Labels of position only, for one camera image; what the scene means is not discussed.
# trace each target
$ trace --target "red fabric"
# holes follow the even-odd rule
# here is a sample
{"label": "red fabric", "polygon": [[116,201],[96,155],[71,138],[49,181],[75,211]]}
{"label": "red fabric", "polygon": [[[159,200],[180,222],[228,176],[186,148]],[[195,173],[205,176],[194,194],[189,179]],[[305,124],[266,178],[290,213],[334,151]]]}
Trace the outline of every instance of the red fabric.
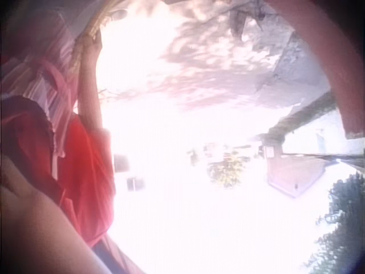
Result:
{"label": "red fabric", "polygon": [[88,132],[75,115],[66,135],[66,157],[58,159],[56,181],[51,176],[49,123],[36,103],[25,98],[3,101],[1,127],[2,153],[30,183],[60,205],[89,246],[96,244],[113,221],[115,186],[109,133]]}

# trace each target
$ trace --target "hand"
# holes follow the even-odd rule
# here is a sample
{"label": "hand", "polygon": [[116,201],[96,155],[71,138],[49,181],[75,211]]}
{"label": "hand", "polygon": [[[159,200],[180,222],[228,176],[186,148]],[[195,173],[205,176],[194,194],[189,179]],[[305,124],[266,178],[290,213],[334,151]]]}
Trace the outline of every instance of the hand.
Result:
{"label": "hand", "polygon": [[96,69],[99,54],[103,48],[102,34],[98,30],[95,37],[85,35],[82,37],[83,52],[81,57],[81,66],[83,69]]}

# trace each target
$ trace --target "green tree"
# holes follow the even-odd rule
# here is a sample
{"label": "green tree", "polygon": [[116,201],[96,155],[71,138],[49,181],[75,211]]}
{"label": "green tree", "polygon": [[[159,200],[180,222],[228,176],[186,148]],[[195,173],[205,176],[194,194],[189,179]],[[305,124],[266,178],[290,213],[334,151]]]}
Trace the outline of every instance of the green tree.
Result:
{"label": "green tree", "polygon": [[208,166],[208,174],[212,182],[223,187],[233,187],[241,182],[244,162],[247,161],[247,158],[239,157],[236,152],[232,152],[226,154],[223,161],[211,163]]}
{"label": "green tree", "polygon": [[356,173],[330,190],[330,210],[317,224],[336,229],[317,240],[319,250],[305,264],[310,273],[348,273],[365,249],[364,177]]}

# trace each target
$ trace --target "raised arm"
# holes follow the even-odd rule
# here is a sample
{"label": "raised arm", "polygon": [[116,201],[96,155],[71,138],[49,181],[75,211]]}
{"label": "raised arm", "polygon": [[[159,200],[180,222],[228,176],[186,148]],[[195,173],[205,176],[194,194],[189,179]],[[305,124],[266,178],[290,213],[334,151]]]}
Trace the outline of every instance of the raised arm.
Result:
{"label": "raised arm", "polygon": [[100,30],[95,38],[85,36],[79,74],[78,113],[88,130],[103,128],[102,111],[96,86],[96,63],[102,50]]}

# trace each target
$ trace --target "tree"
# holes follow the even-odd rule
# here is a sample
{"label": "tree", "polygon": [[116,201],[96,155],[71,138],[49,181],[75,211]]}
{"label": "tree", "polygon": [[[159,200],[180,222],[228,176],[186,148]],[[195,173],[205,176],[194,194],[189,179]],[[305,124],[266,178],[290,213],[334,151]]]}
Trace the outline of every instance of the tree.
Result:
{"label": "tree", "polygon": [[226,154],[222,162],[208,165],[208,174],[212,182],[223,187],[233,187],[240,183],[244,162],[247,162],[248,159],[239,157],[237,154],[237,152]]}
{"label": "tree", "polygon": [[319,250],[305,266],[310,273],[348,273],[365,249],[364,177],[356,173],[338,180],[330,190],[330,210],[317,224],[336,229],[317,240]]}

